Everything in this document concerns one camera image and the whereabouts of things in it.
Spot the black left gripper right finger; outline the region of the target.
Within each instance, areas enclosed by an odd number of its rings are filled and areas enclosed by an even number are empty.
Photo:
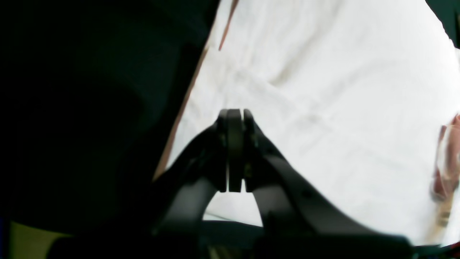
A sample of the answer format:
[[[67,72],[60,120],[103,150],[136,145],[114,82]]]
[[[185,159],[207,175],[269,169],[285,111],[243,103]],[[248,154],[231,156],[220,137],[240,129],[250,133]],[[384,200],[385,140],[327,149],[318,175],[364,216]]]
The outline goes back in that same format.
[[[257,259],[411,259],[401,236],[373,231],[332,205],[260,131],[249,110],[228,110],[230,192],[252,193],[264,235]]]

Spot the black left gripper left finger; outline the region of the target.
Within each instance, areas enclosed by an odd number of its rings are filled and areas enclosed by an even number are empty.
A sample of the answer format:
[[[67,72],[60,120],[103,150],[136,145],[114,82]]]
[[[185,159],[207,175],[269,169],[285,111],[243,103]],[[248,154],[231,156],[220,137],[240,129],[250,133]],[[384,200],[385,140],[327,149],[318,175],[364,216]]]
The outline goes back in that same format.
[[[47,258],[208,258],[200,228],[214,195],[227,188],[229,114],[221,110],[141,199],[91,232],[58,239]]]

